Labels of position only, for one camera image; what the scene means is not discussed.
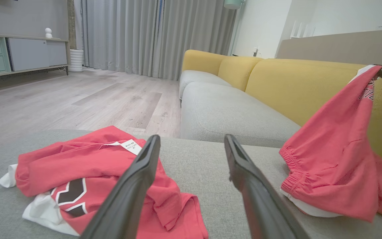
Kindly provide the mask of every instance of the green lampshade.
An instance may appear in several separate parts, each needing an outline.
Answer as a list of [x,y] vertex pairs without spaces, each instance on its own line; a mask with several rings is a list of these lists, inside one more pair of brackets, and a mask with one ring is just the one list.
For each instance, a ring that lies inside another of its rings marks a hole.
[[241,0],[224,0],[223,6],[227,9],[239,9],[241,7]]

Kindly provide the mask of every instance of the white figurine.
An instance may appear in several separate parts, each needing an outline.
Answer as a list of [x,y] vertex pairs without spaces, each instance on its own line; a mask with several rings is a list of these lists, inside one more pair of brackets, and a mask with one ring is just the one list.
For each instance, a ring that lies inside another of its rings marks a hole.
[[46,37],[46,38],[53,38],[52,32],[53,32],[53,31],[51,30],[51,28],[48,28],[48,27],[47,27],[47,28],[45,29],[45,37]]

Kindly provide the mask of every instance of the gray curtain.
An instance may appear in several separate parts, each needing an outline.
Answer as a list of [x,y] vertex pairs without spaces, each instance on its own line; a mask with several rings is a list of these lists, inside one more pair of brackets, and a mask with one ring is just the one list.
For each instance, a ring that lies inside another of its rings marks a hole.
[[82,0],[85,66],[178,80],[186,50],[227,54],[235,13],[223,0]]

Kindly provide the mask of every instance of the wooden floor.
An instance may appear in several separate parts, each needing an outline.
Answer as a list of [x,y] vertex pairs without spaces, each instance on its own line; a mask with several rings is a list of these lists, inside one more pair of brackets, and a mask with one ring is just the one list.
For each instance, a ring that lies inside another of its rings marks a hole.
[[114,125],[138,135],[179,137],[179,82],[86,68],[32,74],[32,83],[0,90],[0,145],[50,129]]

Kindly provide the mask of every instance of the gray cabinet door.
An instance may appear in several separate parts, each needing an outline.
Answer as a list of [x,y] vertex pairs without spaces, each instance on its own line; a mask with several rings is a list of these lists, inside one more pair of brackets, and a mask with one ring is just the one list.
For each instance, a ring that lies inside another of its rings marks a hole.
[[9,38],[8,42],[14,71],[50,66],[46,40]]
[[47,41],[47,47],[50,66],[67,64],[65,42]]

